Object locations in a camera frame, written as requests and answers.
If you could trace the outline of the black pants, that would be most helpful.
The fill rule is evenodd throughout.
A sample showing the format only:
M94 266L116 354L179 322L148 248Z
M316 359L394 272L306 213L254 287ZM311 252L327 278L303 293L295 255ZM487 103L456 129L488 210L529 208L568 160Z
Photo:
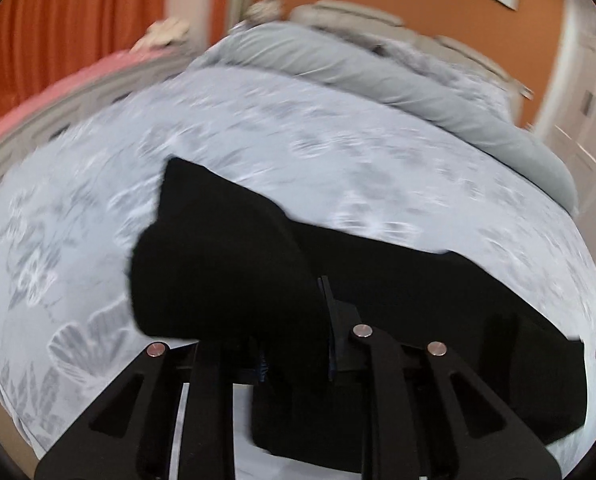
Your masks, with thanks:
M582 342L480 266L292 220L184 159L165 166L129 280L144 334L214 344L251 385L252 441L276 456L328 467L332 304L402 344L445 344L547 451L586 419Z

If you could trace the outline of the butterfly print grey bedspread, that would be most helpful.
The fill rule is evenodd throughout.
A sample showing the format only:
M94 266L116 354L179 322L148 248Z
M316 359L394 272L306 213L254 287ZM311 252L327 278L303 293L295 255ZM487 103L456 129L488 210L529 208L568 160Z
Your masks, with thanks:
M496 159L394 108L246 68L187 72L36 148L0 181L0 408L40 458L145 347L126 272L172 156L292 216L478 263L585 344L596 439L596 266L572 218Z

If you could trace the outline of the white wardrobe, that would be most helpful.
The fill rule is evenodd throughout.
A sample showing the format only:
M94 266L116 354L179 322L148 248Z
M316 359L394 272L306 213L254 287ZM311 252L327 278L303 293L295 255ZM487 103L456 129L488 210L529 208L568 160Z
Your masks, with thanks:
M544 118L546 144L567 165L578 190L575 221L596 264L596 11L567 10L561 55Z

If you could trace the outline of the butterfly print pillow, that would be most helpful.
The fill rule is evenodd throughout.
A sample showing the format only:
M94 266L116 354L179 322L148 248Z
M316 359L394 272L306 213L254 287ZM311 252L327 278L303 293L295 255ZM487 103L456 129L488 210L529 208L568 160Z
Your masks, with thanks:
M462 99L476 104L498 119L514 123L508 91L496 80L485 77L472 68L440 60L410 44L386 42L379 44L375 52L418 75L442 84Z

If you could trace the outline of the pink side bench cushion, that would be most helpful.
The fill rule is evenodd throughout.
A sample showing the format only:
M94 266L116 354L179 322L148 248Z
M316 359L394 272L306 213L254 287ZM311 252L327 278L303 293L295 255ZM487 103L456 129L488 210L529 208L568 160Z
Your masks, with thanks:
M104 76L121 72L121 70L128 70L130 67L154 60L155 58L170 55L175 51L175 47L118 51L88 67L82 68L82 70L78 70L60 79L55 84L51 84L42 92L26 99L20 105L12 108L4 116L0 117L0 139L34 113L40 112L42 108L47 107L55 101L66 98L66 96L77 90L83 89L87 84L92 84L92 82Z

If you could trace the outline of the cream flower plush toy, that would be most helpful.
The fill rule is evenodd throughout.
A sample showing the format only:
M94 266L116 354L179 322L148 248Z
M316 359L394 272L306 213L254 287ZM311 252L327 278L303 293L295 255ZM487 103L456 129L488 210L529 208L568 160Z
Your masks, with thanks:
M158 50L184 44L190 28L189 23L183 18L165 18L153 22L147 27L145 34L133 44L131 51Z

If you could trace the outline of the plain grey duvet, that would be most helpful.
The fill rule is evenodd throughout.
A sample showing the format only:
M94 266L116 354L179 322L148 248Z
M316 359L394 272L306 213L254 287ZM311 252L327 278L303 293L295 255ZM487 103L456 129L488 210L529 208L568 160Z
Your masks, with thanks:
M287 22L259 25L224 37L189 67L218 65L303 78L411 114L494 157L569 214L578 212L578 191L569 169L526 130L425 76L326 32Z

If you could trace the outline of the beige padded headboard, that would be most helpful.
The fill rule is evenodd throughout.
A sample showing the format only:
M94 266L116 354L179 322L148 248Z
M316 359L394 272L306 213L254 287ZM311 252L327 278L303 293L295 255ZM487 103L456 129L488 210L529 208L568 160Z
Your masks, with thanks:
M421 32L407 28L398 16L370 6L342 0L319 0L295 6L289 12L289 20L304 25L341 27L354 32L369 32L390 40L407 42L444 61L484 70L485 75L492 75L504 84L509 84L523 99L529 101L533 99L532 90L476 49L447 36L425 36Z

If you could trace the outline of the orange curtain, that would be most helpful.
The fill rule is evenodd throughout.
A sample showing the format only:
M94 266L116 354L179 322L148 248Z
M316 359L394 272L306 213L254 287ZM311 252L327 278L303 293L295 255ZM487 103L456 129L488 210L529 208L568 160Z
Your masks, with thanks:
M215 39L226 0L0 0L0 117L169 16Z

